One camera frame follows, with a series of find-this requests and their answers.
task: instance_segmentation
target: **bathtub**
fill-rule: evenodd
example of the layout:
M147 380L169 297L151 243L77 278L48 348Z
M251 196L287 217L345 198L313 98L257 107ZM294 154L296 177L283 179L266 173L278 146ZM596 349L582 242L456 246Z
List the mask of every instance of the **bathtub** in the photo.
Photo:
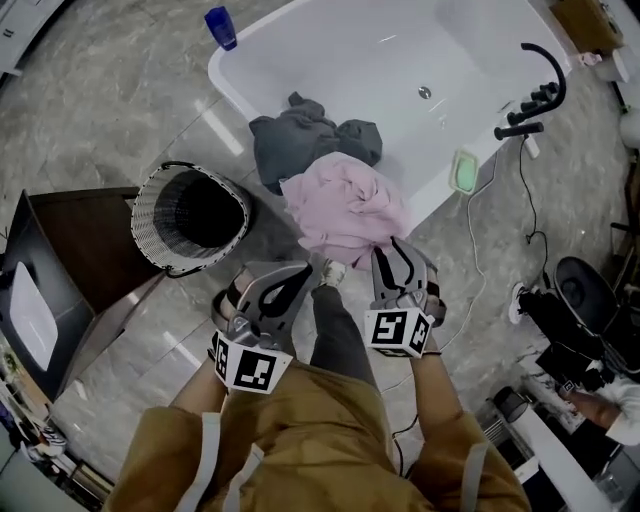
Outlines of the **bathtub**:
M555 79L522 42L570 70L527 0L294 0L217 50L208 71L247 121L277 116L293 91L337 124L374 121L384 143L375 169L402 191L415 227L453 193L455 151L484 163L502 144L493 129Z

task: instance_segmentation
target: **bathtub faucet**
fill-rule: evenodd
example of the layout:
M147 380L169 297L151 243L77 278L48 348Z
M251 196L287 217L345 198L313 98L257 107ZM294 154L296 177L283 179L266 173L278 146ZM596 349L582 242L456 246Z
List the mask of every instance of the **bathtub faucet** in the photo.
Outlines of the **bathtub faucet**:
M507 121L511 128L496 128L494 134L498 140L502 140L505 137L515 137L517 135L543 131L544 125L542 123L538 122L526 125L520 125L520 123L544 114L545 112L555 110L562 104L567 95L567 82L562 68L555 57L537 44L522 43L520 47L525 51L538 53L547 59L556 72L558 82L541 85L540 90L531 93L532 101L524 102L520 105L521 112L509 112L509 114L507 114Z

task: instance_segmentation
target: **blue cup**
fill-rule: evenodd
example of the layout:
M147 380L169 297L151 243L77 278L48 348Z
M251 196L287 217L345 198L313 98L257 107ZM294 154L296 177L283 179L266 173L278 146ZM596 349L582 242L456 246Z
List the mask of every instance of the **blue cup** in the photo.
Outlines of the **blue cup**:
M207 22L207 27L213 34L213 38L222 48L229 51L238 46L236 31L226 7L214 7L204 15L204 20Z

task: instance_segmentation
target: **mustard jacket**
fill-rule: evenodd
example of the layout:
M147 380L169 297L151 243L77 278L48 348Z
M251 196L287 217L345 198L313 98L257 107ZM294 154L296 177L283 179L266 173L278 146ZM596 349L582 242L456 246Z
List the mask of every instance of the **mustard jacket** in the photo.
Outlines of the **mustard jacket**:
M264 458L239 493L254 511L458 511L469 450L486 438L470 414L425 439L411 480L389 458L382 398L370 385L294 362L271 395L232 393L220 418L213 477L198 511L222 510L255 443ZM203 423L177 408L146 411L104 510L170 512L194 481ZM508 464L491 446L476 510L528 511Z

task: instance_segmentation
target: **person's arm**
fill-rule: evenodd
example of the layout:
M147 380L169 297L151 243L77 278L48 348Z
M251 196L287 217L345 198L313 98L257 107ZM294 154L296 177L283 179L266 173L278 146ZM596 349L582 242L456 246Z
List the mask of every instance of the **person's arm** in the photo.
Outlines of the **person's arm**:
M171 512L200 464L202 414L220 412L226 395L207 358L170 407L142 415L106 512Z
M462 405L440 356L412 359L411 369L420 429L428 439L434 428L462 416Z
M621 413L617 405L600 396L587 395L574 390L567 393L564 398L571 402L585 418L606 430L611 428Z
M226 394L227 388L216 375L214 361L207 358L171 402L171 407L194 414L220 412Z
M425 439L411 473L411 481L435 509L457 512L469 451L472 446L489 441L475 417L463 411L440 356L426 355L422 359L414 359L411 367L418 419ZM513 470L493 445L489 446L484 461L475 510L530 510Z

